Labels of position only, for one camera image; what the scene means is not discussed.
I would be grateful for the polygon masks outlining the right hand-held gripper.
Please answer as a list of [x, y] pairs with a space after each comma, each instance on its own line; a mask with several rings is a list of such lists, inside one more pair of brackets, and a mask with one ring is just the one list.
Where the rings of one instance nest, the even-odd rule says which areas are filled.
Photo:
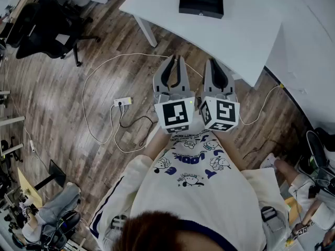
[[230, 131], [239, 123], [240, 110], [231, 70], [216, 59], [208, 59], [203, 77], [204, 91], [199, 112], [204, 126], [213, 131]]

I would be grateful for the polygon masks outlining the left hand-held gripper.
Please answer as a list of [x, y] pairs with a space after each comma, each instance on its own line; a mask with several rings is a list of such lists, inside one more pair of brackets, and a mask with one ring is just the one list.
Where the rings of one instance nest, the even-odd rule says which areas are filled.
[[189, 92], [190, 85], [185, 60], [177, 58], [177, 82], [168, 93], [168, 80], [172, 72], [176, 55], [168, 57], [159, 66], [153, 77], [154, 108], [159, 125], [166, 134], [178, 133], [189, 129], [195, 111], [195, 93]]

